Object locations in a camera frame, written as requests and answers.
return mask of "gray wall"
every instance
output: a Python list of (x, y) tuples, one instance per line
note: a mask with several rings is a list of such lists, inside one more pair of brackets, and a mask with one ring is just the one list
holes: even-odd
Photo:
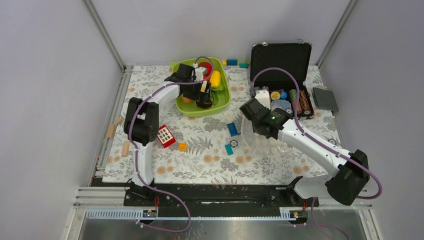
[(0, 239), (57, 240), (120, 70), (83, 3), (0, 1)]
[(321, 68), (346, 147), (367, 153), (382, 181), (373, 204), (385, 240), (423, 238), (423, 9), (359, 1)]
[(349, 0), (93, 0), (124, 62), (250, 59), (252, 44), (313, 44), (316, 63)]

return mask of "robotic arm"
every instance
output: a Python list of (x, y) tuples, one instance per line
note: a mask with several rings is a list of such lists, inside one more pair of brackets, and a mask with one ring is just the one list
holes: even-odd
[[(159, 105), (172, 101), (181, 94), (191, 99), (199, 99), (196, 93), (199, 92), (201, 84), (177, 85), (193, 82), (195, 74), (193, 67), (181, 64), (178, 72), (165, 79), (162, 91), (156, 91), (149, 96), (138, 112), (137, 109), (142, 104), (142, 99), (135, 97), (130, 99), (124, 122), (124, 132), (129, 135), (133, 117), (137, 115), (131, 132), (136, 148), (134, 154), (137, 155), (134, 156), (136, 160), (132, 178), (136, 185), (144, 186), (138, 175), (148, 185), (154, 178), (152, 142), (155, 140), (159, 128)], [(301, 177), (296, 180), (294, 191), (303, 199), (326, 197), (329, 194), (339, 203), (351, 205), (370, 179), (370, 176), (358, 166), (340, 157), (349, 155), (350, 159), (368, 169), (367, 155), (362, 151), (357, 150), (355, 153), (351, 153), (325, 141), (301, 125), (302, 129), (299, 129), (291, 114), (280, 108), (271, 111), (256, 98), (251, 98), (240, 107), (240, 110), (252, 122), (254, 132), (294, 146), (328, 172), (328, 175)]]

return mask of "floral pattern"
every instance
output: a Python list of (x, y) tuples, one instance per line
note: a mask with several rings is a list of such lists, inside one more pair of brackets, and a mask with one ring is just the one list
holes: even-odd
[[(227, 124), (234, 122), (240, 129), (242, 114), (239, 107), (249, 99), (249, 70), (238, 66), (224, 67), (231, 92), (231, 102), (217, 114), (205, 117), (186, 117), (178, 111), (175, 102), (160, 106), (159, 125), (166, 125), (176, 139), (167, 148), (156, 139), (153, 142), (152, 167), (156, 183), (183, 184), (289, 184), (296, 176), (320, 176), (326, 171), (315, 161), (292, 146), (284, 153), (259, 156), (251, 152), (240, 135), (230, 137)], [(135, 66), (120, 113), (125, 118), (128, 101), (142, 98), (156, 90), (170, 75), (169, 67), (162, 65)], [(305, 81), (309, 93), (313, 87), (323, 88), (319, 69), (310, 66)], [(315, 109), (315, 117), (302, 124), (323, 138), (340, 145), (340, 139), (331, 111)], [(121, 156), (124, 141), (123, 124), (120, 124), (109, 153), (104, 182), (124, 183), (133, 176), (133, 150)], [(234, 154), (228, 155), (225, 145), (238, 141)], [(187, 151), (178, 150), (180, 143)]]

